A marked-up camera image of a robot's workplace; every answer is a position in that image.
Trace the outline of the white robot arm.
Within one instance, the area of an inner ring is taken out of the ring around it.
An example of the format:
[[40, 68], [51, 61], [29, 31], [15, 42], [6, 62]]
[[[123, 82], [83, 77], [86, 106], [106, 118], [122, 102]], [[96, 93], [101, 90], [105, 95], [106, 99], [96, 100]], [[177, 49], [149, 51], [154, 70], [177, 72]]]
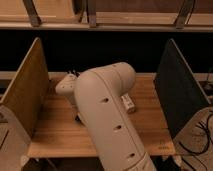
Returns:
[[69, 73], [55, 87], [77, 107], [105, 171], [157, 171], [122, 102], [135, 79], [133, 67], [119, 62]]

